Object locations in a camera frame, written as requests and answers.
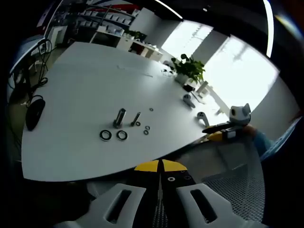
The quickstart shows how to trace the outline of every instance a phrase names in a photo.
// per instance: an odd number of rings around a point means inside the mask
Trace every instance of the small metal cylinder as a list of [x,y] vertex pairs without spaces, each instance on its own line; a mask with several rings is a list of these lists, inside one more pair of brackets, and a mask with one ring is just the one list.
[[126,113],[126,110],[124,108],[119,110],[117,118],[113,122],[113,127],[115,127],[115,128],[121,128],[122,127],[125,113]]
[[139,116],[141,115],[141,113],[137,113],[136,116],[135,116],[135,119],[133,120],[133,122],[131,123],[131,126],[134,126],[136,121],[138,120]]

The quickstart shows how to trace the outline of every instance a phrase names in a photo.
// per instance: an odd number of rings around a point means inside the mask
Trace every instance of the white pot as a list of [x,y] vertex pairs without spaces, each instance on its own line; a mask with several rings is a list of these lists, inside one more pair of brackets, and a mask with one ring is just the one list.
[[188,80],[188,76],[187,75],[183,75],[183,74],[177,74],[177,76],[175,77],[175,81],[177,81],[178,83],[180,83],[182,86],[186,83],[186,81]]

